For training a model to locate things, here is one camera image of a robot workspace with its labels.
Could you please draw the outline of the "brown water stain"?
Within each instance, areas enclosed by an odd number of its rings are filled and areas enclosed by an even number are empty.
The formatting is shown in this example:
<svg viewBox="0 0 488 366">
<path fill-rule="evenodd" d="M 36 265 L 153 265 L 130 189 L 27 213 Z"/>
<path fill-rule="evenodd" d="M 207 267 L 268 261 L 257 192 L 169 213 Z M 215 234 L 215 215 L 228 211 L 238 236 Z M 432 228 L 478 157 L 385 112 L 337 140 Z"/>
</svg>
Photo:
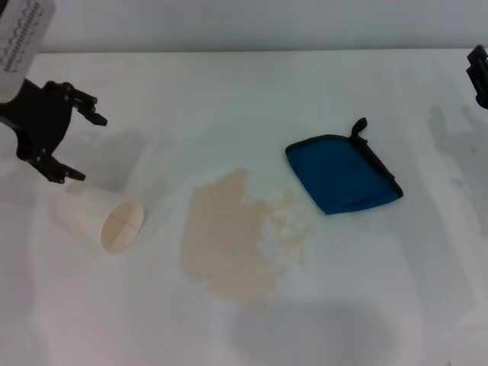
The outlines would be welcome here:
<svg viewBox="0 0 488 366">
<path fill-rule="evenodd" d="M 237 169 L 194 189 L 181 239 L 183 273 L 207 292 L 243 306 L 267 303 L 313 231 L 289 188 L 254 195 L 252 173 Z"/>
</svg>

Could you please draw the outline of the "white paper cup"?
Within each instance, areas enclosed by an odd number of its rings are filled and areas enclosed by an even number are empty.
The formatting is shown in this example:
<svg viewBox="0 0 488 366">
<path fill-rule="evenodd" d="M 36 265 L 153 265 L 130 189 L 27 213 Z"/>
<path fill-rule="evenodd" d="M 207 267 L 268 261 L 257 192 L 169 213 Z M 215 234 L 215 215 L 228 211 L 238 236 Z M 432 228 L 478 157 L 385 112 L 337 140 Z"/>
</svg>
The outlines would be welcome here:
<svg viewBox="0 0 488 366">
<path fill-rule="evenodd" d="M 129 248 L 145 219 L 140 202 L 81 183 L 66 187 L 57 198 L 55 212 L 63 229 L 110 254 Z"/>
</svg>

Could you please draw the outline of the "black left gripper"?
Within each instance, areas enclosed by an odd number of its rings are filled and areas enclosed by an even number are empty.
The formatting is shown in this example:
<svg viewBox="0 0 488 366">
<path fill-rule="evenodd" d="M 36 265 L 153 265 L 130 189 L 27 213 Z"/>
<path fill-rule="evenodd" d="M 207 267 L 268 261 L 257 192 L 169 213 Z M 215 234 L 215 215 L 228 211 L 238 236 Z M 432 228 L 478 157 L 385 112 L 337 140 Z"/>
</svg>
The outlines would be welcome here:
<svg viewBox="0 0 488 366">
<path fill-rule="evenodd" d="M 26 79 L 14 99 L 0 104 L 0 122 L 10 127 L 17 137 L 17 157 L 27 161 L 48 181 L 57 184 L 64 184 L 67 178 L 84 181 L 86 175 L 50 154 L 66 135 L 73 108 L 96 126 L 108 124 L 96 111 L 97 103 L 96 97 L 68 82 L 48 81 L 41 88 Z"/>
</svg>

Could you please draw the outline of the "blue rag with black trim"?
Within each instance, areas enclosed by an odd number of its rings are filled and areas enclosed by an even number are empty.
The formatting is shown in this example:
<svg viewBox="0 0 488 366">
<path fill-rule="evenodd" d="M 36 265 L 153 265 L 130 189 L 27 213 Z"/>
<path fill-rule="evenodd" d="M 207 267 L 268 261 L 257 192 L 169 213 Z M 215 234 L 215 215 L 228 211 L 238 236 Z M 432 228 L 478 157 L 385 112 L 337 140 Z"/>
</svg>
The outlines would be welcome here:
<svg viewBox="0 0 488 366">
<path fill-rule="evenodd" d="M 367 126 L 363 117 L 350 136 L 315 136 L 284 151 L 305 191 L 327 215 L 368 210 L 403 197 L 394 175 L 360 136 Z"/>
</svg>

